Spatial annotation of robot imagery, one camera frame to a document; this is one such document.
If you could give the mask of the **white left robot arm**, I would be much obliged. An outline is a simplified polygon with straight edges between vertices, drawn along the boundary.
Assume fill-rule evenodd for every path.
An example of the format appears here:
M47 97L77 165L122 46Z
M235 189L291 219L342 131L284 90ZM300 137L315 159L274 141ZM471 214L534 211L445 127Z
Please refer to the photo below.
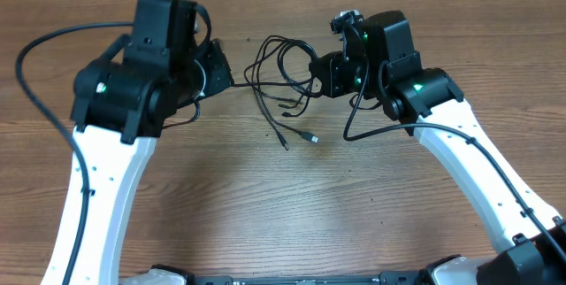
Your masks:
M131 32L73 83L72 173L46 284L117 284L140 178L177 110L233 85L210 19L190 0L138 0Z

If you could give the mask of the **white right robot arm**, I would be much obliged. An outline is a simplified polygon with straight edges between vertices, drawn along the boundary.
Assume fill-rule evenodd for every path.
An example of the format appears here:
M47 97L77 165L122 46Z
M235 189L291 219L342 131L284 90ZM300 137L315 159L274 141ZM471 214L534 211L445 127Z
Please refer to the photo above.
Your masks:
M483 223L492 258L452 255L405 278L408 284L562 284L565 221L502 156L463 91L425 68L402 12L342 12L330 23L341 50L314 59L323 96L375 98L392 129L405 130L444 166Z

